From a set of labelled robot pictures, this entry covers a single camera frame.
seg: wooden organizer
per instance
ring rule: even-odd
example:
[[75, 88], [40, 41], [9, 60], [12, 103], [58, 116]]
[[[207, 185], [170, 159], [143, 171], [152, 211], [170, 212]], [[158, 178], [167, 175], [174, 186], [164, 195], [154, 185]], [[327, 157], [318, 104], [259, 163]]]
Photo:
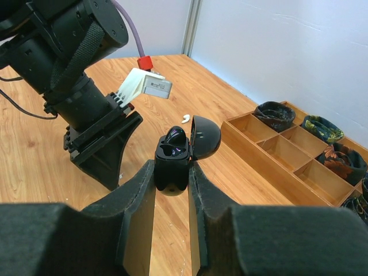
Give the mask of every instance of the wooden organizer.
[[[327, 144], [301, 127], [307, 113], [282, 104], [296, 113], [289, 129], [277, 133], [249, 112], [224, 121], [223, 142], [295, 205], [341, 206], [362, 194], [361, 182], [353, 187], [316, 160]], [[368, 150], [348, 137], [338, 143], [368, 161]]]

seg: wooden tabletop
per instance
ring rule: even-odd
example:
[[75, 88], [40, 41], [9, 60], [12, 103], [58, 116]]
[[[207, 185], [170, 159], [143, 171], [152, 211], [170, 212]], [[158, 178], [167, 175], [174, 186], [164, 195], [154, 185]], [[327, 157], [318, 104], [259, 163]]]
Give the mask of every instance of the wooden tabletop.
[[[122, 160], [121, 184], [153, 159], [159, 138], [173, 125], [190, 133], [190, 123], [181, 125], [184, 114], [209, 118], [219, 126], [231, 117], [256, 107], [246, 96], [184, 55], [153, 57], [155, 71], [172, 81], [170, 99], [140, 95], [132, 103], [144, 121], [128, 142]], [[117, 91], [136, 58], [102, 60], [87, 70], [104, 93]], [[17, 74], [0, 71], [4, 78]], [[44, 100], [24, 81], [0, 83], [26, 110], [45, 115]], [[17, 111], [0, 97], [0, 201], [65, 202], [77, 210], [108, 194], [97, 181], [79, 171], [63, 150], [67, 123], [58, 118], [44, 121]], [[224, 143], [212, 157], [200, 161], [206, 176], [241, 204], [289, 205], [290, 202], [244, 163]], [[188, 196], [156, 194], [150, 275], [191, 275]]]

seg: red connector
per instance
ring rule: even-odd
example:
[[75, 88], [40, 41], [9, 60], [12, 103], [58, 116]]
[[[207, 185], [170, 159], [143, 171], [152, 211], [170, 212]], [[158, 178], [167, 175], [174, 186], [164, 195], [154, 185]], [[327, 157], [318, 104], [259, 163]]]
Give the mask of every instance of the red connector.
[[138, 66], [139, 69], [144, 71], [150, 71], [154, 67], [150, 56], [140, 57], [138, 59]]

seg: floral patterned fabric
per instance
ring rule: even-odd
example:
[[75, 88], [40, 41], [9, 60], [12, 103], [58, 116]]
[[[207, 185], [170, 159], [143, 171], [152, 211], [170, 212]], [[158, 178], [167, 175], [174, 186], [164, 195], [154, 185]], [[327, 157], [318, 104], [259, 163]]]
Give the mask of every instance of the floral patterned fabric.
[[343, 203], [342, 207], [352, 210], [368, 226], [368, 202], [367, 202], [368, 189], [367, 188], [368, 188], [368, 173], [366, 173], [362, 181], [363, 194], [360, 195], [359, 197], [349, 198]]
[[302, 127], [328, 144], [344, 138], [344, 132], [341, 129], [319, 116], [306, 116]]
[[291, 127], [295, 111], [279, 102], [265, 102], [254, 111], [254, 116], [277, 132]]
[[339, 143], [329, 145], [317, 159], [353, 186], [362, 180], [367, 171], [367, 163], [361, 155]]

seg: cable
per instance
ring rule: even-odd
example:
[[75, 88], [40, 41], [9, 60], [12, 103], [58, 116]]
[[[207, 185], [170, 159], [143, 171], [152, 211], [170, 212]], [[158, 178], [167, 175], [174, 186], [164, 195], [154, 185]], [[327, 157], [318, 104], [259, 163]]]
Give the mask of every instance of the cable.
[[38, 119], [42, 119], [42, 120], [54, 120], [58, 117], [58, 115], [54, 116], [54, 117], [43, 117], [43, 116], [39, 116], [39, 115], [35, 115], [31, 112], [28, 112], [26, 110], [24, 110], [23, 108], [21, 108], [16, 102], [14, 102], [8, 95], [5, 94], [4, 91], [2, 91], [0, 89], [0, 94], [4, 96], [4, 98], [6, 98], [12, 105], [14, 105], [16, 107], [16, 109], [18, 109], [20, 112], [23, 112], [26, 115], [29, 115], [31, 117], [34, 118], [38, 118]]
[[21, 76], [18, 76], [16, 78], [13, 78], [13, 79], [4, 79], [0, 76], [0, 81], [3, 81], [3, 82], [16, 82], [16, 81], [21, 81], [23, 80], [23, 78]]
[[135, 25], [134, 25], [131, 17], [128, 15], [127, 11], [116, 0], [111, 0], [111, 2], [112, 2], [112, 4], [114, 4], [114, 6], [116, 7], [116, 9], [118, 11], [120, 11], [120, 13], [122, 14], [122, 16], [124, 16], [125, 20], [127, 21], [129, 27], [132, 30], [134, 39], [135, 39], [136, 44], [137, 44], [139, 56], [141, 58], [144, 57], [145, 54], [144, 54], [142, 42], [140, 41], [140, 37], [139, 37], [138, 31], [137, 31], [137, 29], [136, 29], [136, 27], [135, 27]]

